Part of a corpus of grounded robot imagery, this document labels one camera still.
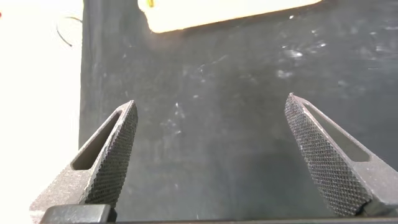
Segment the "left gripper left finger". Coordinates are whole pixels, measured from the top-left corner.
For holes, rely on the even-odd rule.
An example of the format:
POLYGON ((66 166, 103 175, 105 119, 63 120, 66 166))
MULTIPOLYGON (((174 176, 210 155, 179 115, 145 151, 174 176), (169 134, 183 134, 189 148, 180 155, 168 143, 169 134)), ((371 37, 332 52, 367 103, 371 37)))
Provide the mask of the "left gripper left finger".
POLYGON ((116 207, 138 124, 133 100, 117 107, 29 207, 33 223, 57 205, 116 207))

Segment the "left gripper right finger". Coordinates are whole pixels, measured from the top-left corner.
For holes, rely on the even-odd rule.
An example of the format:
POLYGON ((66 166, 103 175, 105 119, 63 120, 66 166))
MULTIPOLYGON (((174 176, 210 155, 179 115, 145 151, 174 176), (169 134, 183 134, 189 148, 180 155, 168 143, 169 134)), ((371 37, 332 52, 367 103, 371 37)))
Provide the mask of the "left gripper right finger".
POLYGON ((334 214, 397 215, 397 171, 321 112, 290 93, 285 117, 320 195, 334 214))

